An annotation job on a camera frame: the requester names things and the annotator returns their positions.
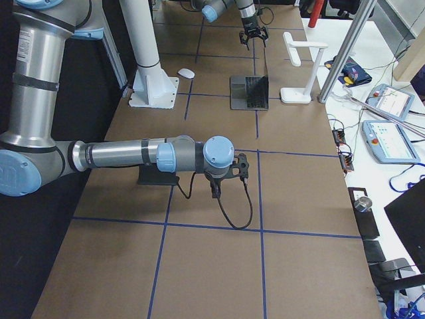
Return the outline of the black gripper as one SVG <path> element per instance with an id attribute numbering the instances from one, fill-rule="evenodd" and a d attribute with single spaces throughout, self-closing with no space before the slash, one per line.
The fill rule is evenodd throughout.
<path id="1" fill-rule="evenodd" d="M 247 50 L 250 50 L 250 37 L 261 37 L 264 47 L 268 40 L 268 30 L 265 26 L 259 27 L 256 16 L 242 18 L 243 31 L 239 32 L 240 44 L 244 45 Z"/>

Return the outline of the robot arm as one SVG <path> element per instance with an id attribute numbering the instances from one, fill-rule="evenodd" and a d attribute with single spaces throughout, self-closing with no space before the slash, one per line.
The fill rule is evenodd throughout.
<path id="1" fill-rule="evenodd" d="M 240 44 L 249 50 L 249 40 L 259 38 L 266 46 L 268 31 L 266 27 L 260 27 L 257 20 L 257 10 L 251 0 L 191 0 L 191 7 L 200 11 L 203 17 L 210 23 L 217 20 L 232 4 L 235 3 L 242 21 L 243 31 L 239 32 Z"/>
<path id="2" fill-rule="evenodd" d="M 55 141 L 51 136 L 64 54 L 71 37 L 103 36 L 101 1 L 16 1 L 20 24 L 9 127 L 1 134 L 1 193 L 18 197 L 70 173 L 147 165 L 160 172 L 193 171 L 228 178 L 236 163 L 232 142 L 189 136 L 119 142 Z"/>

